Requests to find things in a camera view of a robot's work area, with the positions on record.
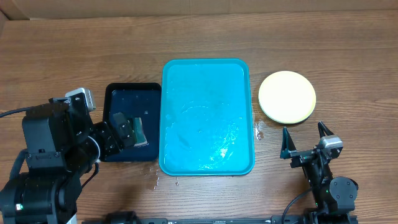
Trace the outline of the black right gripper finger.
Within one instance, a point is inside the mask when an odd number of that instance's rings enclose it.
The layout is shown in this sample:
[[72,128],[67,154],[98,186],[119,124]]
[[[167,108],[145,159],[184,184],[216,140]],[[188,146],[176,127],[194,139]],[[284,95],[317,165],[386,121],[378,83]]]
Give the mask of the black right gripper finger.
[[318,122],[318,132],[319,132],[320,138],[325,137],[325,136],[334,135],[334,133],[327,128],[327,126],[324,124],[323,121]]
[[296,147],[286,127],[282,130],[282,147],[280,151],[281,159],[289,159],[293,153],[296,153]]

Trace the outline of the green scrubbing sponge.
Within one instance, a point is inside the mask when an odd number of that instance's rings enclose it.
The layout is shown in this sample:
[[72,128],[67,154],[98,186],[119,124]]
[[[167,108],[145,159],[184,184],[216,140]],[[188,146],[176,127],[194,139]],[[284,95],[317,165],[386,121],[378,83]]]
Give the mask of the green scrubbing sponge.
[[134,125],[134,133],[135,133],[135,137],[136,137],[136,143],[134,146],[141,147],[141,146],[148,145],[146,135],[144,134],[144,129],[143,129],[141,118],[134,118],[133,125]]

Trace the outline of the yellow plate with small stain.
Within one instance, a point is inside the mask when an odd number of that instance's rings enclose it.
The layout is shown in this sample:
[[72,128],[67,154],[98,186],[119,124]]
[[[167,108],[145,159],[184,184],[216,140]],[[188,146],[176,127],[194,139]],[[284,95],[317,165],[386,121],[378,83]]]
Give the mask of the yellow plate with small stain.
[[270,74],[259,87],[259,106],[271,120],[296,124],[314,111],[317,96],[313,85],[301,74],[279,71]]

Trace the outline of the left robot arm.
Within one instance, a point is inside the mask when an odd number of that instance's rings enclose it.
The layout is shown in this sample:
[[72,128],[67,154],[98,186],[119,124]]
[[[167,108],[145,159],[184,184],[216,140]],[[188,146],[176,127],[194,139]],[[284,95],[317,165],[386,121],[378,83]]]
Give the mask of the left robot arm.
[[1,190],[4,223],[75,223],[80,178],[99,161],[136,143],[133,122],[122,113],[116,125],[93,123],[86,93],[51,98],[25,109],[26,142]]

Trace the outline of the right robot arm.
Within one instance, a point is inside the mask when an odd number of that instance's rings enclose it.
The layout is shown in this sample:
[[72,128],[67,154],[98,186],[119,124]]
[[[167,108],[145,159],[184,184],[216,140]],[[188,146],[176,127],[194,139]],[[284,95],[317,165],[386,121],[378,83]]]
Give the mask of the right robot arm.
[[[282,130],[281,159],[290,159],[292,168],[301,167],[310,188],[296,196],[285,208],[276,223],[357,223],[349,213],[355,210],[358,184],[347,177],[333,177],[329,163],[339,157],[343,141],[318,122],[320,141],[313,149],[298,151],[287,128]],[[311,193],[315,208],[306,208],[303,215],[288,217],[290,207]]]

